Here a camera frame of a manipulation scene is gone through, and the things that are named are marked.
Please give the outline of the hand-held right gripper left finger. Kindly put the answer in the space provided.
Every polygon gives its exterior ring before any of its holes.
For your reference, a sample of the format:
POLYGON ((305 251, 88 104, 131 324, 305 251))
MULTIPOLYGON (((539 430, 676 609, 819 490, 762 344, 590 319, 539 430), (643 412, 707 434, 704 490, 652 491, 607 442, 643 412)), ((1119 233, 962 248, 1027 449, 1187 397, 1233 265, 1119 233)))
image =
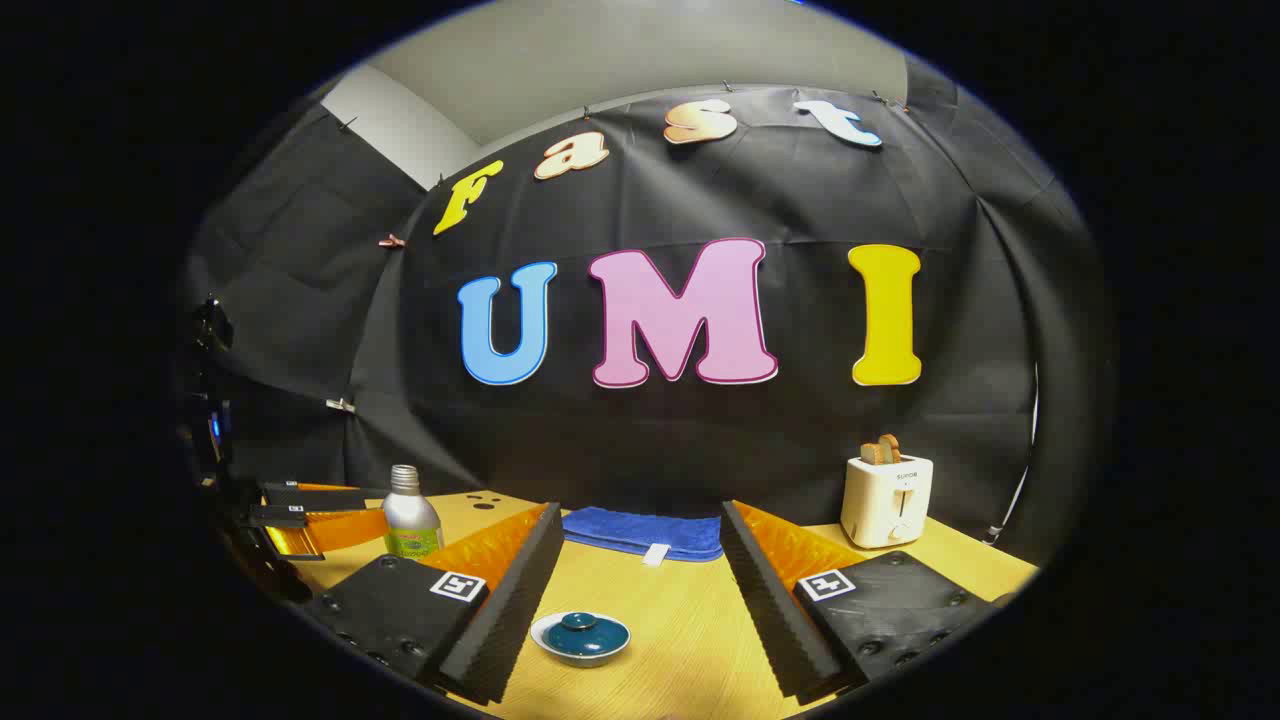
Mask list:
POLYGON ((300 611, 407 682, 500 702, 563 539, 561 506, 539 503, 422 560, 378 556, 300 611))

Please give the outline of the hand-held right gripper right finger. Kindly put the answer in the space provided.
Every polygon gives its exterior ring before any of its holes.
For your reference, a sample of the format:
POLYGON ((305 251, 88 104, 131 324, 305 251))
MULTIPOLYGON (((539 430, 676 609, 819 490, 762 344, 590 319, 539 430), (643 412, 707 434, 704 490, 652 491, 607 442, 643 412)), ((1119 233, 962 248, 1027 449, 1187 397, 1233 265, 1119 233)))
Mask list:
POLYGON ((997 609, 910 553, 868 559, 736 500, 719 542, 780 689, 799 701, 878 682, 997 609))

